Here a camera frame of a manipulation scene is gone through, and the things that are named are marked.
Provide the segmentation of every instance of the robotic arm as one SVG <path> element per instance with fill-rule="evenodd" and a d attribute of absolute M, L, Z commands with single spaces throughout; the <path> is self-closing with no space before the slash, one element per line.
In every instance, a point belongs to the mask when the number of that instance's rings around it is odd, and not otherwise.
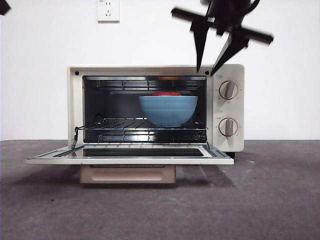
<path fill-rule="evenodd" d="M 5 0 L 0 0 L 0 15 L 5 15 L 9 10 L 9 4 Z"/>
<path fill-rule="evenodd" d="M 260 0 L 200 0 L 208 5 L 206 15 L 198 15 L 180 8 L 172 9 L 173 17 L 184 19 L 191 22 L 190 31 L 193 32 L 196 49 L 196 70 L 200 69 L 207 33 L 209 28 L 216 29 L 216 34 L 222 36 L 225 32 L 229 37 L 222 48 L 210 75 L 243 48 L 248 47 L 249 40 L 256 40 L 266 44 L 271 44 L 274 37 L 241 26 L 242 21 L 248 13 L 254 10 Z"/>

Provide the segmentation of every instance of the oven vent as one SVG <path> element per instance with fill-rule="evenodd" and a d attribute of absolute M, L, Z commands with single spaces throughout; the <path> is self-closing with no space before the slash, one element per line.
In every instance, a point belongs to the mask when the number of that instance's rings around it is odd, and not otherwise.
<path fill-rule="evenodd" d="M 206 86 L 205 76 L 85 76 L 95 87 L 114 91 L 197 90 Z"/>
<path fill-rule="evenodd" d="M 105 132 L 97 137 L 98 143 L 205 143 L 205 131 L 123 131 Z"/>

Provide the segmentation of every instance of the blue bowl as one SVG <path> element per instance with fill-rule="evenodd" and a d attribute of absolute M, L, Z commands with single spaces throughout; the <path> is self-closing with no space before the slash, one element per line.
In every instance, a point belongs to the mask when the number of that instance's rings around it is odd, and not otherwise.
<path fill-rule="evenodd" d="M 197 96 L 140 96 L 144 116 L 159 127 L 179 127 L 195 112 Z"/>

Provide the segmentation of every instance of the white wall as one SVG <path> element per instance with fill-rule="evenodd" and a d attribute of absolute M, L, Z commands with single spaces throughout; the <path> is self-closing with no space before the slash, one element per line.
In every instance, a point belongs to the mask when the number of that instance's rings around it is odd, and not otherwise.
<path fill-rule="evenodd" d="M 96 22 L 96 0 L 9 0 L 1 17 L 1 139 L 66 139 L 69 65 L 196 63 L 190 24 L 174 6 L 199 0 L 120 0 L 120 23 Z M 245 66 L 246 139 L 320 139 L 319 0 L 262 0 L 244 25 L 272 32 L 229 63 Z M 208 35 L 213 64 L 227 35 Z"/>

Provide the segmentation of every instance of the oven control panel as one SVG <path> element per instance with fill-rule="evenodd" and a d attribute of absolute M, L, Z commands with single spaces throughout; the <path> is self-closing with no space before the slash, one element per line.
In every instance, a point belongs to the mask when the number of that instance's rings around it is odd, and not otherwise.
<path fill-rule="evenodd" d="M 213 76 L 213 145 L 224 152 L 244 149 L 245 69 L 224 65 Z"/>

